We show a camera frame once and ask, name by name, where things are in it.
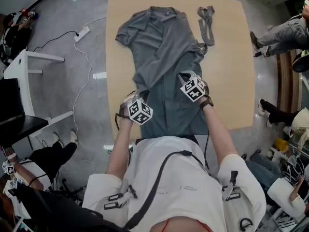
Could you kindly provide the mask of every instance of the electrical outlet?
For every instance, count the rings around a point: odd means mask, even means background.
[[[82,31],[80,31],[78,34],[79,36],[75,36],[74,40],[77,42],[79,42],[87,33],[90,32],[89,27],[85,27]]]

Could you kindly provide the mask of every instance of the person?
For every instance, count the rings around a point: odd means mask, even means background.
[[[6,46],[11,48],[10,58],[14,59],[19,52],[28,45],[31,29],[29,28],[32,16],[29,16],[24,23],[14,24],[13,16],[9,14],[3,20],[4,33],[3,37]]]
[[[298,150],[302,150],[306,140],[309,138],[309,111],[304,108],[294,113],[286,113],[275,107],[273,104],[259,99],[258,113],[263,116],[265,111],[268,113],[267,126],[271,127],[274,123],[284,122],[287,126],[291,126],[296,134],[301,137],[298,141]]]
[[[264,192],[279,206],[284,212],[292,217],[299,217],[305,214],[309,217],[309,204],[305,204],[298,194],[304,183],[304,177],[299,176],[298,184],[293,187],[284,179],[278,165],[261,155],[261,150],[256,150],[251,155],[246,164],[255,178],[260,182]]]
[[[261,38],[250,32],[256,50],[267,46],[265,57],[285,53],[292,49],[309,49],[309,6],[304,5],[301,18],[294,18],[274,27]]]
[[[224,232],[228,225],[225,221],[222,189],[230,182],[232,171],[238,171],[235,186],[240,187],[250,201],[248,205],[252,211],[254,227],[251,229],[255,231],[266,211],[263,190],[237,154],[231,136],[209,98],[203,96],[199,103],[220,166],[217,175],[220,182],[201,166],[205,165],[203,151],[194,136],[142,139],[134,145],[133,156],[127,167],[133,122],[122,118],[107,171],[89,177],[83,207],[103,214],[105,220],[117,226],[125,227],[128,220],[142,206],[147,205],[146,198],[154,183],[157,183],[159,169],[165,164],[149,209],[137,226],[129,228],[130,231]],[[192,157],[170,155],[183,150],[191,152]],[[119,193],[123,197],[117,201],[116,208],[110,208],[115,203],[110,204],[109,200],[113,200],[114,195]]]
[[[14,188],[14,183],[19,182],[34,189],[47,190],[60,167],[72,157],[78,146],[77,135],[74,131],[70,132],[71,142],[65,147],[56,133],[53,133],[53,138],[55,143],[52,147],[35,150],[27,160],[18,161],[17,156],[9,159],[10,164],[14,165],[15,174],[12,180],[6,182],[3,194],[0,196],[2,208],[6,211],[7,217],[12,218],[15,215],[31,219],[23,203],[20,203],[9,192]],[[14,155],[14,151],[9,149],[6,154],[7,156]]]

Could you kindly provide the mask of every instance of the foot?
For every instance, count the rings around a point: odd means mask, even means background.
[[[265,110],[263,109],[263,107],[261,105],[261,99],[259,99],[257,105],[258,105],[257,110],[258,110],[259,115],[263,116],[265,114]]]
[[[251,156],[250,156],[250,160],[253,159],[253,157],[257,154],[261,154],[262,150],[261,149],[257,149]]]
[[[70,137],[71,137],[71,143],[76,143],[76,145],[78,146],[78,139],[77,139],[77,135],[74,131],[71,130],[70,132]]]
[[[270,115],[270,114],[268,114],[266,126],[267,126],[268,128],[271,128],[271,127],[272,127],[272,123],[270,123],[270,121],[269,121],[269,115]]]
[[[259,43],[257,42],[257,37],[255,36],[255,34],[252,31],[250,32],[250,38],[251,38],[251,42],[252,42],[255,50],[259,50],[260,46],[259,46]]]
[[[266,51],[263,53],[263,56],[264,56],[265,58],[270,57],[269,50],[270,50],[270,45],[266,47]]]
[[[241,158],[243,158],[244,160],[246,160],[246,159],[247,159],[247,154],[242,154],[242,155],[241,155]]]
[[[53,133],[53,139],[54,139],[54,143],[55,142],[59,142],[60,143],[60,145],[61,145],[61,148],[63,148],[64,147],[64,144],[63,144],[63,142],[60,140],[60,138],[59,138],[59,136],[58,136],[58,134],[57,133]]]

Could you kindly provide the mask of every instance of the wristwatch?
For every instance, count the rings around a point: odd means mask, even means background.
[[[208,104],[209,104],[210,106],[213,106],[211,97],[210,97],[209,95],[204,95],[204,96],[207,98],[207,100],[203,101],[203,102],[199,105],[199,107],[201,108],[201,110],[203,110],[203,108],[204,108],[205,106],[207,106]]]

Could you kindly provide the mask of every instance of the gray pants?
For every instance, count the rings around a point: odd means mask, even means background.
[[[261,47],[271,45],[270,55],[285,53],[292,49],[309,49],[306,21],[301,18],[285,22],[274,27],[257,41]]]
[[[246,164],[265,192],[278,178],[282,178],[278,165],[261,154],[256,154],[251,161],[246,161]]]

